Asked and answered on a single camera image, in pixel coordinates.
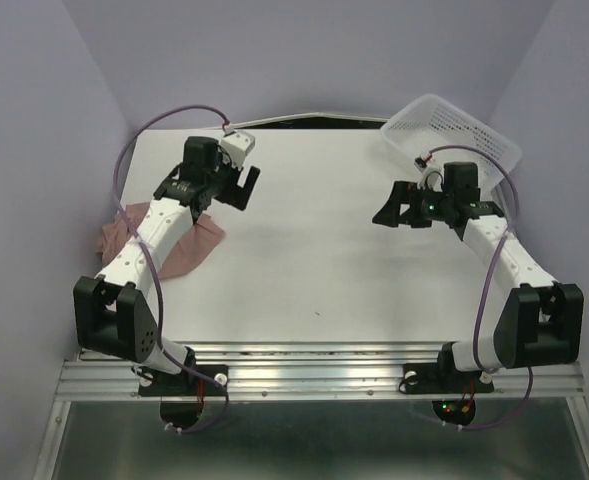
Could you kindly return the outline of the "pink skirt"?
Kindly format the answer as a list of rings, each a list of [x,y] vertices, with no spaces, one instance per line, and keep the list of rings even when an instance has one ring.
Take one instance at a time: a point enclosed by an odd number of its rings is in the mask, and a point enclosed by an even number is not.
[[[128,205],[123,215],[101,229],[99,275],[115,285],[132,282],[139,287],[152,282],[151,268],[160,279],[186,275],[224,237],[209,215],[194,219],[190,209],[176,200]]]

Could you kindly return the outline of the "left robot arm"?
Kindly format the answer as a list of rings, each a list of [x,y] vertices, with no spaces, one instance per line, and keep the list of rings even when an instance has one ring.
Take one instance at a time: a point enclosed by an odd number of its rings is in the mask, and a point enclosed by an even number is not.
[[[162,372],[173,393],[196,382],[195,354],[162,335],[163,316],[147,296],[159,291],[159,271],[178,240],[213,201],[246,209],[260,171],[244,166],[253,135],[232,131],[219,139],[190,136],[182,161],[154,191],[140,225],[115,258],[94,277],[73,288],[79,345]]]

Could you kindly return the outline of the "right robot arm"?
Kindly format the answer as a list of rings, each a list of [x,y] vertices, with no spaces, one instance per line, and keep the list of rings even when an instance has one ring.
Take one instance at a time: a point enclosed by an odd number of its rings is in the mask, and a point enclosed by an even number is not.
[[[513,223],[484,201],[472,162],[416,159],[418,181],[397,180],[373,216],[375,225],[427,229],[441,223],[473,251],[487,274],[468,340],[444,343],[431,361],[403,367],[406,395],[493,391],[500,369],[570,364],[578,357],[584,295],[559,282],[522,246]]]

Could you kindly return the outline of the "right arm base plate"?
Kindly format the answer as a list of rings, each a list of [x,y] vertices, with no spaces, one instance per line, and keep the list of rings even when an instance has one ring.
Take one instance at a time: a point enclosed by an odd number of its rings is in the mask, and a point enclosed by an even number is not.
[[[492,381],[483,383],[479,372],[443,372],[436,363],[405,363],[398,390],[406,395],[455,397],[495,391]]]

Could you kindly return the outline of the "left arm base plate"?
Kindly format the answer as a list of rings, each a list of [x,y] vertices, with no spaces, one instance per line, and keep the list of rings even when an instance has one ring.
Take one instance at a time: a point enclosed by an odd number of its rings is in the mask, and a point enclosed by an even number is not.
[[[138,395],[141,397],[223,397],[227,386],[229,368],[225,364],[196,365],[198,376],[181,371],[167,374],[145,366],[133,366],[138,377]]]

